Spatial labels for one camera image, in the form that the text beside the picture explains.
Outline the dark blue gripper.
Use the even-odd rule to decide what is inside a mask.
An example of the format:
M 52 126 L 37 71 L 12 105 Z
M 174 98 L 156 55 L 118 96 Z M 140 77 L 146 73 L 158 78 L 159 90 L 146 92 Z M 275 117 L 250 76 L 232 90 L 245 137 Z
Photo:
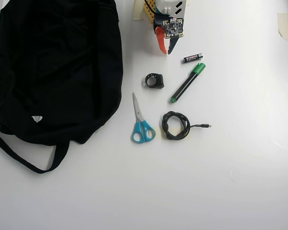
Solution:
M 163 21 L 168 21 L 169 20 L 169 15 L 166 14 L 160 14 L 160 13 L 155 13 L 154 14 L 154 21 L 153 21 L 153 26 L 155 28 L 155 34 L 157 37 L 159 49 L 163 54 L 168 54 L 170 55 L 176 45 L 176 43 L 179 40 L 179 37 L 172 37 L 169 42 L 169 47 L 168 47 L 168 52 L 165 48 L 164 44 L 164 38 L 165 38 L 165 31 L 161 27 L 163 25 Z

